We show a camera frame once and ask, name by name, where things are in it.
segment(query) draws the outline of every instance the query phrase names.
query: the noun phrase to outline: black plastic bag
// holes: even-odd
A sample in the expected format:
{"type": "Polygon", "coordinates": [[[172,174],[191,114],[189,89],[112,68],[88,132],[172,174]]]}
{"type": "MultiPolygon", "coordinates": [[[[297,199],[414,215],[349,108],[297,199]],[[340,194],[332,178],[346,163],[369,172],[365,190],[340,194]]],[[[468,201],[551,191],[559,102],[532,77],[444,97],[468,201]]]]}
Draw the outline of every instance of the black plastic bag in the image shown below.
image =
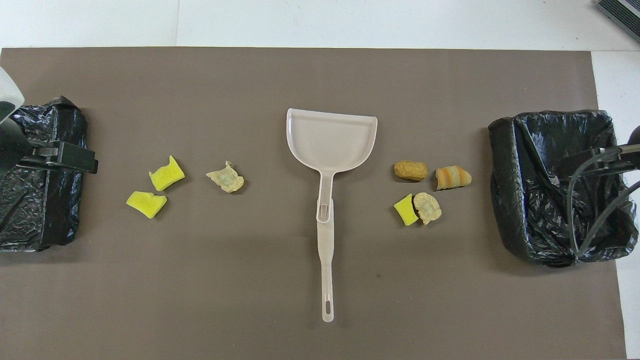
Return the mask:
{"type": "MultiPolygon", "coordinates": [[[[493,211],[505,248],[533,263],[576,264],[566,221],[568,180],[558,180],[554,164],[591,148],[615,146],[611,118],[593,110],[522,113],[494,121],[489,134],[493,211]]],[[[579,180],[573,193],[578,245],[598,215],[626,188],[619,174],[579,180]]],[[[627,199],[597,231],[580,261],[629,255],[638,236],[635,216],[636,207],[627,199]]]]}
{"type": "MultiPolygon", "coordinates": [[[[65,97],[22,106],[10,117],[27,138],[86,149],[86,121],[65,97]]],[[[74,240],[83,174],[14,167],[0,181],[0,251],[40,251],[74,240]]]]}

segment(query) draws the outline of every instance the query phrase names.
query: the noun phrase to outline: white plastic dustpan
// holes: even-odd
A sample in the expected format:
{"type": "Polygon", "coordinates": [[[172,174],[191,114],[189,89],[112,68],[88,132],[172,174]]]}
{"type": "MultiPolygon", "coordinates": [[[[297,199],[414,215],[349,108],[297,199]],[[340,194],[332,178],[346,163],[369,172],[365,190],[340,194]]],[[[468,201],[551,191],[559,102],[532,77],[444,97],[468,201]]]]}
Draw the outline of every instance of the white plastic dustpan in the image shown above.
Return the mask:
{"type": "Polygon", "coordinates": [[[298,109],[287,112],[287,143],[293,156],[320,173],[316,220],[326,322],[333,320],[333,176],[359,166],[369,157],[377,128],[376,117],[298,109]]]}

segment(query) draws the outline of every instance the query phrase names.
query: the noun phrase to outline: brown mat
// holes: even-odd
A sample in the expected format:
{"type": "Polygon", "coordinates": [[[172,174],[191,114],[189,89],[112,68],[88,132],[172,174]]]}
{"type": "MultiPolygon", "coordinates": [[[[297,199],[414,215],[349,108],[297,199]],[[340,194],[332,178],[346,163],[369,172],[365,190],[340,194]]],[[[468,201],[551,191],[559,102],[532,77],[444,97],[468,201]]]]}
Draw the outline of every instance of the brown mat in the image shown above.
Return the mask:
{"type": "Polygon", "coordinates": [[[597,108],[589,53],[384,49],[5,49],[29,104],[83,109],[99,173],[74,243],[0,254],[1,359],[625,357],[615,264],[532,266],[500,242],[487,125],[597,108]],[[321,318],[319,176],[289,107],[374,115],[371,157],[334,184],[335,321],[321,318]],[[125,205],[176,157],[187,178],[148,220],[125,205]],[[407,183],[398,160],[461,165],[407,183]],[[233,161],[229,195],[205,173],[233,161]],[[402,225],[407,193],[444,214],[402,225]]]}

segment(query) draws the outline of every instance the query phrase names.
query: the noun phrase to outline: food item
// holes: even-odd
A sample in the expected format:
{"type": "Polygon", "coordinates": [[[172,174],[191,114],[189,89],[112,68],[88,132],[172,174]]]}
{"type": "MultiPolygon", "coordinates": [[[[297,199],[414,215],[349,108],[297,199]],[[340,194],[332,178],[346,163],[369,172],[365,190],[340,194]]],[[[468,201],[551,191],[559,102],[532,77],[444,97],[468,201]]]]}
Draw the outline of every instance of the food item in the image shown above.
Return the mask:
{"type": "Polygon", "coordinates": [[[228,193],[232,193],[244,185],[244,178],[238,176],[238,173],[231,167],[231,162],[225,161],[225,168],[218,171],[212,171],[207,174],[208,177],[218,184],[228,193]]]}
{"type": "Polygon", "coordinates": [[[169,165],[157,169],[156,172],[150,171],[149,177],[156,190],[161,192],[176,181],[184,179],[184,173],[173,156],[169,155],[169,165]]]}
{"type": "Polygon", "coordinates": [[[471,183],[471,174],[459,166],[444,167],[436,170],[438,187],[436,190],[458,188],[471,183]]]}
{"type": "Polygon", "coordinates": [[[418,210],[418,215],[424,225],[433,220],[438,220],[442,215],[440,204],[433,196],[427,193],[417,193],[413,197],[413,205],[418,210]]]}
{"type": "Polygon", "coordinates": [[[133,192],[127,199],[127,205],[153,218],[166,204],[166,196],[153,193],[133,192]]]}
{"type": "Polygon", "coordinates": [[[415,212],[413,210],[413,204],[411,203],[412,195],[413,194],[409,194],[405,196],[394,205],[394,208],[400,214],[405,226],[409,226],[418,221],[418,217],[415,216],[415,212]]]}
{"type": "Polygon", "coordinates": [[[425,163],[402,160],[394,165],[394,172],[403,179],[420,181],[427,177],[429,169],[425,163]]]}

